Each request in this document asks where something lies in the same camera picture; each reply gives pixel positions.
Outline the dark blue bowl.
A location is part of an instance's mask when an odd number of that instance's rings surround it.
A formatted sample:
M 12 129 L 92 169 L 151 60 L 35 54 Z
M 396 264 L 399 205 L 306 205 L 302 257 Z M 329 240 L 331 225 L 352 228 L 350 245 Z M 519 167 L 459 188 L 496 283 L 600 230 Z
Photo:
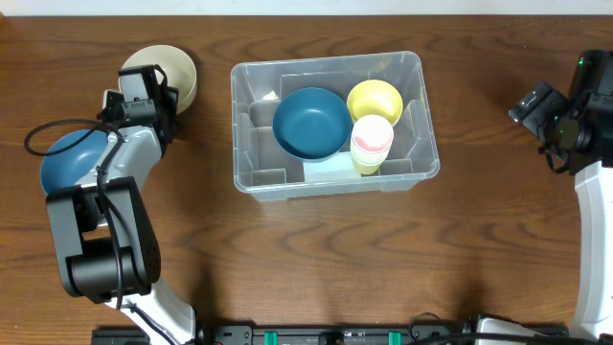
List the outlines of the dark blue bowl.
M 96 130 L 75 147 L 44 157 L 39 173 L 44 193 L 74 185 L 95 167 L 106 146 L 107 134 Z
M 318 87 L 296 90 L 277 106 L 272 131 L 281 148 L 303 161 L 323 161 L 349 141 L 352 118 L 345 102 Z

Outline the yellow small bowl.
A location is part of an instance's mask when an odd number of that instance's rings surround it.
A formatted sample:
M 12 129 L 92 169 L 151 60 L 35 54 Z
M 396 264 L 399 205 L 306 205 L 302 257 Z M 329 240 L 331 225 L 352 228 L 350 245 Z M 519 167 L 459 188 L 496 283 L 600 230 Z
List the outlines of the yellow small bowl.
M 347 107 L 356 122 L 366 115 L 379 115 L 392 126 L 400 119 L 404 109 L 398 90 L 383 80 L 365 80 L 349 93 Z

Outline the pink cup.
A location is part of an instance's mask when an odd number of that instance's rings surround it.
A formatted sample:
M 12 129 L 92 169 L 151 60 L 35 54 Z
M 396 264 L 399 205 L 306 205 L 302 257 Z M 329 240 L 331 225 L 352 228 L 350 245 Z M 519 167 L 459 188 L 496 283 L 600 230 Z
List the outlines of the pink cup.
M 362 150 L 379 152 L 391 147 L 394 140 L 392 124 L 382 116 L 366 115 L 352 128 L 352 143 Z

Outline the yellow cup front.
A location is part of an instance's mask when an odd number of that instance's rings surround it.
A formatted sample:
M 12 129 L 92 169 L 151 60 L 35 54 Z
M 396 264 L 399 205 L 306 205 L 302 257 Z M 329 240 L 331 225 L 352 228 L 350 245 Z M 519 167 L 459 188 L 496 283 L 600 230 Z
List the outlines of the yellow cup front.
M 353 166 L 354 168 L 360 173 L 360 174 L 365 174 L 365 175 L 369 175 L 369 174 L 373 174 L 375 173 L 379 167 L 380 164 L 363 164 L 362 162 L 353 160 Z

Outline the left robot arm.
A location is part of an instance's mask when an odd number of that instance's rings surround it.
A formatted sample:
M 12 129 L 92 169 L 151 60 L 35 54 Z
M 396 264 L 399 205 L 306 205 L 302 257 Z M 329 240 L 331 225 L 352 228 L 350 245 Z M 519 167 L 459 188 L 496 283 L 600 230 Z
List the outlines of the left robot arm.
M 100 121 L 44 155 L 41 183 L 60 280 L 68 294 L 129 317 L 152 344 L 194 344 L 195 311 L 161 277 L 140 190 L 171 139 L 178 91 L 110 90 Z

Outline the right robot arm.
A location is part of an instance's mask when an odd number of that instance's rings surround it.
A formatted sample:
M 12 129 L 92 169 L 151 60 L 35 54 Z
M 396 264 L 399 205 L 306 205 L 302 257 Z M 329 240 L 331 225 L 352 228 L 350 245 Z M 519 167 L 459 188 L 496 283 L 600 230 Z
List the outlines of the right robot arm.
M 569 173 L 580 212 L 579 297 L 571 334 L 612 337 L 612 53 L 579 56 L 568 95 L 542 81 L 509 110 L 541 142 L 553 173 Z

